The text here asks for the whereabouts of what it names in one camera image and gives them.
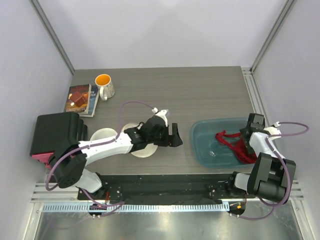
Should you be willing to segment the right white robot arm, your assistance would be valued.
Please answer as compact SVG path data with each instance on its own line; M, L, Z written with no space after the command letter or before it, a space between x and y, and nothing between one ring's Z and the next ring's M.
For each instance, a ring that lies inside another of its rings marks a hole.
M225 184L226 193L233 198L244 194L271 201L271 206L285 204L290 196L296 163L278 152L273 140L282 136L280 123L265 126L262 114L250 113L246 126L240 130L244 148L257 160L250 174L233 172Z

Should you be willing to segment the red lace bra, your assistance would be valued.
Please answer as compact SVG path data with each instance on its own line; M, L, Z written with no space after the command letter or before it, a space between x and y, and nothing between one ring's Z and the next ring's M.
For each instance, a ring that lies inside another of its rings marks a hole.
M255 153L249 153L248 149L245 145L244 140L242 139L242 134L240 132L227 134L226 131L218 132L215 134L216 140L219 144L227 146L235 155L235 157L242 163L242 164L255 164L257 161L257 156ZM228 139L236 139L237 141L229 142L226 140Z

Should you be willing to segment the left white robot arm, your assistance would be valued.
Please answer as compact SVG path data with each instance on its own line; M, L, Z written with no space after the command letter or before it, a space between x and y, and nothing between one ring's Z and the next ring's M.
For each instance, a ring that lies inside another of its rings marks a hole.
M182 144L177 123L169 127L167 117L157 113L113 137L64 143L49 159L48 177L54 177L61 189L77 187L100 200L106 195L106 184L98 173L86 170L87 165L115 155L144 151L149 145L175 148Z

